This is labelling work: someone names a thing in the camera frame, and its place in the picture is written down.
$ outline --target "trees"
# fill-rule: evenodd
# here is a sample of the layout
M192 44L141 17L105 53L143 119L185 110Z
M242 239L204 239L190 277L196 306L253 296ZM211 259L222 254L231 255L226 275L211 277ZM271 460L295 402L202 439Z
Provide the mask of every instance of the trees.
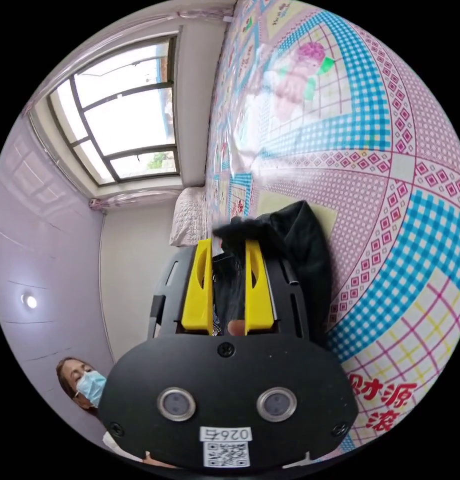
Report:
M164 160L172 160L171 152L158 151L153 155L153 159L146 164L148 170L156 170L162 168Z

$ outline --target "curtain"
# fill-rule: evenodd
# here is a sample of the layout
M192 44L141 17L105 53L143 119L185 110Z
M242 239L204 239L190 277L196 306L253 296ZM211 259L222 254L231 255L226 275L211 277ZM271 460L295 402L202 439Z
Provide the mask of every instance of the curtain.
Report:
M234 5L232 6L213 6L207 8L194 8L191 10L180 10L167 14L148 16L147 18L133 18L122 20L82 43L78 48L71 52L66 59L60 63L40 84L36 92L25 105L22 115L26 115L31 108L42 98L47 96L55 87L66 80L72 73L82 66L85 61L93 55L111 44L128 35L137 33L154 25L168 22L170 20L182 18L187 20L205 20L216 22L230 22L233 15Z
M92 198L88 206L92 210L107 212L121 207L155 205L156 203L176 199L180 194L181 190L178 189L140 190L134 193L119 193L106 198Z

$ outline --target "white shirt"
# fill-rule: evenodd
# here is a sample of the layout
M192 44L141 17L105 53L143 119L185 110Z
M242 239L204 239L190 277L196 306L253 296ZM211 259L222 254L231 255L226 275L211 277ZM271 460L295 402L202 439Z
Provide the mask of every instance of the white shirt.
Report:
M136 462L142 462L143 459L138 458L135 455L132 455L130 453L125 452L125 450L122 450L116 443L116 441L111 437L111 435L108 432L105 432L105 435L103 436L103 443L111 449L114 453L121 455L122 457L125 457L130 460L135 460Z

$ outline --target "window frame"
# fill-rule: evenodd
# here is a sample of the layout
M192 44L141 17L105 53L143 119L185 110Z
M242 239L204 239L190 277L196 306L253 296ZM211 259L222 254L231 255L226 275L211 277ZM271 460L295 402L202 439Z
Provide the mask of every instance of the window frame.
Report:
M75 72L71 74L69 78L66 78L63 82L61 82L58 86L56 86L46 97L46 102L48 105L48 108L50 110L50 115L51 118L58 130L58 133L61 135L63 138L66 146L70 150L72 156L75 158L75 160L78 162L78 164L83 168L85 173L88 175L88 177L92 180L92 182L98 187L110 187L110 186L115 186L115 185L121 185L129 182L137 182L139 180L148 180L148 179L155 179L155 178L161 178L161 177L178 177L180 176L180 161L179 161L179 156L178 156L178 145L177 145L177 125L175 121L175 70L176 70L176 47L177 47L177 39L178 39L178 34L172 34L172 35L165 35L165 36L158 36L154 37L148 40L139 40L133 43L130 43L128 45L122 46L120 48L116 48L115 50L112 50L110 52L104 53L97 58L93 59L89 63L85 64ZM81 106L80 98L77 93L76 89L76 83L75 83L75 76L78 75L81 72L84 72L88 70L89 68L101 63L102 61L105 61L109 58L112 58L116 55L119 55L121 53L129 52L141 47L148 47L151 45L158 45L164 42L168 42L168 56L167 56L167 81L165 82L159 82L159 83L154 83L151 85L143 85L140 87L136 88L131 88L129 90L124 90L121 92L114 93L113 95L110 95L108 97L102 98L86 107ZM56 90L65 83L66 81L70 82L70 88L71 92L73 95L73 100L75 102L76 108L78 110L78 114L80 116L81 122L83 123L83 126L86 129L87 136L84 138L77 140L75 142L70 142L68 137L66 136L61 123L58 119L58 116L55 111L55 107L53 105L53 101L51 99L51 96L53 93L56 92ZM171 95L172 95L172 114L173 114L173 131L174 131L174 137L175 137L175 143L170 143L170 144L164 144L164 145L154 145L154 146L149 146L149 147L143 147L143 148L136 148L136 149L131 149L131 150L124 150L120 151L117 153L112 153L110 155L103 155L98 143L96 142L96 139L91 131L90 126L88 125L88 121L86 120L85 117L85 112L97 107L99 105L102 105L105 102L111 101L113 99L116 99L118 96L126 96L126 95L132 95L135 93L139 92L146 92L148 90L161 90L161 89L171 89ZM99 183L97 179L93 176L93 174L89 171L89 169L86 167L86 165L83 163L81 158L78 156L78 154L75 151L75 147L78 145L81 145L84 142L91 141L93 143L93 146L95 147L97 153L100 155L100 158L102 159L104 165L106 166L107 170L109 171L110 175L113 177L112 182L107 182L107 183ZM144 175L137 175L137 176L130 176L130 177L124 177L121 178L115 171L113 165L111 164L111 160L116 160L120 159L122 157L129 157L129 156L134 156L134 155L141 155L141 154L149 154L149 153L156 153L156 152L173 152L173 158L175 162L175 172L165 172L165 173L150 173L150 174L144 174Z

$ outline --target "screw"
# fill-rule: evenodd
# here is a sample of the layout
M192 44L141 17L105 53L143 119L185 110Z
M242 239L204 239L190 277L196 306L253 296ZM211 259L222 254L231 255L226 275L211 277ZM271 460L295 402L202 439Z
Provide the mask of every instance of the screw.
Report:
M333 430L331 430L331 435L333 435L334 437L341 437L341 435L344 435L348 430L348 425L342 422L336 425Z
M218 346L218 354L227 359L235 353L235 347L231 343L225 341Z
M117 424L117 423L115 423L115 422L113 422L113 423L110 424L110 430L111 430L111 431L113 432L113 434L116 435L117 437L122 437L122 436L125 435L125 432L124 432L123 428L122 428L119 424Z

